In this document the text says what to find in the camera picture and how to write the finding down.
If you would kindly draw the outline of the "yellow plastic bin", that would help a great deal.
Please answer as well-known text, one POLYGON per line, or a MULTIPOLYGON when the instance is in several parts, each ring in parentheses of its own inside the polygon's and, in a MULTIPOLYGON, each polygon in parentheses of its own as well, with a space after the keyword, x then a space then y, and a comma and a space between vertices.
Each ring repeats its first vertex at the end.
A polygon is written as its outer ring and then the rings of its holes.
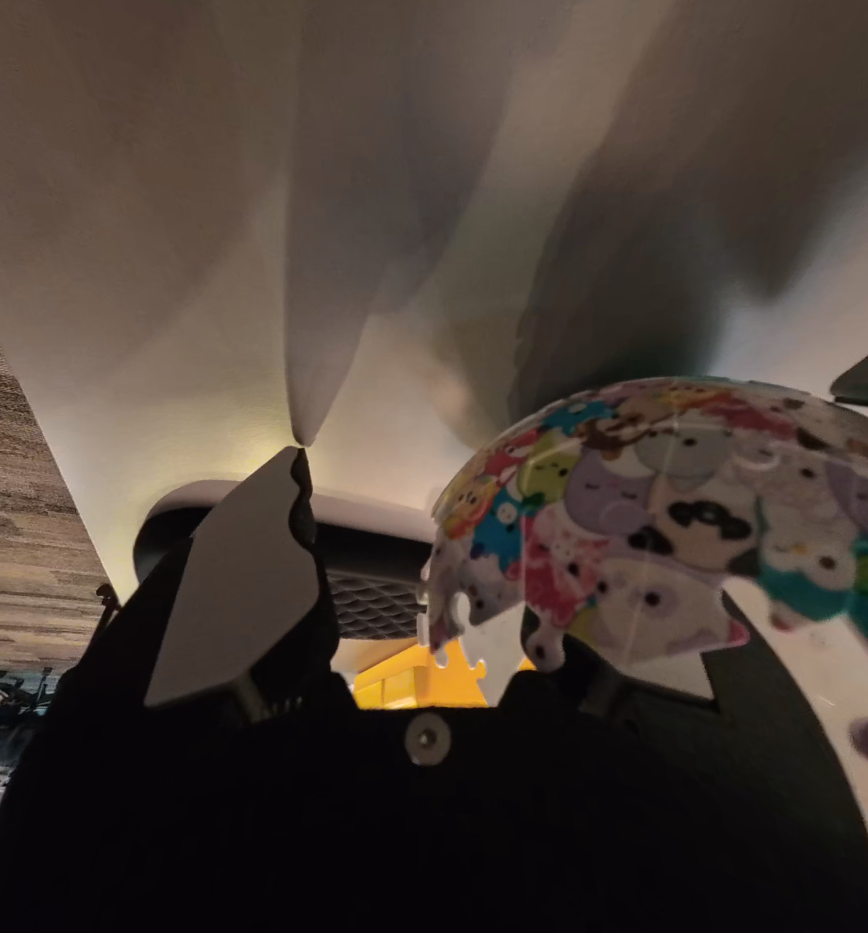
POLYGON ((471 666, 458 641, 449 643, 441 658, 444 665, 426 647, 413 645, 357 674, 351 686, 357 706, 385 711, 497 706, 514 674, 534 670, 524 657, 512 660, 507 671, 483 659, 471 666))

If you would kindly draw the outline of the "partly built puzzle ball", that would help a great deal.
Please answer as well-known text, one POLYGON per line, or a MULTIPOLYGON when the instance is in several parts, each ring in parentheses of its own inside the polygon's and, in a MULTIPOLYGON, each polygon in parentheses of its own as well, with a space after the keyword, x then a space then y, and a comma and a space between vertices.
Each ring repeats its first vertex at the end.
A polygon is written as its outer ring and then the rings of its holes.
POLYGON ((573 394, 474 454, 432 510, 418 639, 447 644, 521 609, 516 654, 564 643, 625 676, 743 647, 725 591, 751 584, 794 633, 835 620, 868 650, 868 415, 718 378, 573 394))

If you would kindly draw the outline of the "black chair base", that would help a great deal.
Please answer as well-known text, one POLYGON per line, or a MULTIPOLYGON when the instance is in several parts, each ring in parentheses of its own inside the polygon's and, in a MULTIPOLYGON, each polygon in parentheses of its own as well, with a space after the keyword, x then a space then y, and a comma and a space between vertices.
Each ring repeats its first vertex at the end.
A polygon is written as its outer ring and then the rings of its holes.
POLYGON ((14 729, 43 717, 51 706, 58 677, 52 667, 31 675, 31 686, 23 675, 0 671, 0 729, 14 729))

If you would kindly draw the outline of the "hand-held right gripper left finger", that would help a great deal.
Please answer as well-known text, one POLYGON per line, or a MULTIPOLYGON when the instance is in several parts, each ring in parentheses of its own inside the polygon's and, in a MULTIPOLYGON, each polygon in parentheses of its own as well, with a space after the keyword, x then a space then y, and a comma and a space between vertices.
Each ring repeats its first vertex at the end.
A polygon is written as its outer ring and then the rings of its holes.
POLYGON ((279 711, 328 672, 334 607, 315 553, 305 449, 289 446, 213 507, 192 535, 145 705, 219 693, 279 711))

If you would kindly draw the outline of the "black cushioned pad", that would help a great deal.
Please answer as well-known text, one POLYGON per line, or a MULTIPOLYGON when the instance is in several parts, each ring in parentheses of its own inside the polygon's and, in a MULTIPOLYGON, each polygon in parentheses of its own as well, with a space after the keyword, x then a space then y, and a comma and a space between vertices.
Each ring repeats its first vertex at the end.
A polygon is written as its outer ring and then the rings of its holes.
MULTIPOLYGON (((143 582, 176 544, 189 538, 237 484, 198 481, 161 497, 136 535, 137 581, 143 582)), ((424 609, 417 596, 430 544, 359 528, 351 521, 318 521, 314 545, 323 561, 340 637, 379 641, 417 636, 417 618, 424 609)))

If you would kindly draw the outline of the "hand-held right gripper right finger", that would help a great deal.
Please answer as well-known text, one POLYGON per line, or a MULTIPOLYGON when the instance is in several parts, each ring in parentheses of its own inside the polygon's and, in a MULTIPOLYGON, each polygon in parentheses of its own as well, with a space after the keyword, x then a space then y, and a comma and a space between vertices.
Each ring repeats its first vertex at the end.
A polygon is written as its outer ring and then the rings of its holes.
POLYGON ((719 710, 698 656, 619 667, 582 642, 570 641, 568 676, 576 684, 579 708, 591 714, 625 714, 631 703, 642 699, 707 713, 719 710))

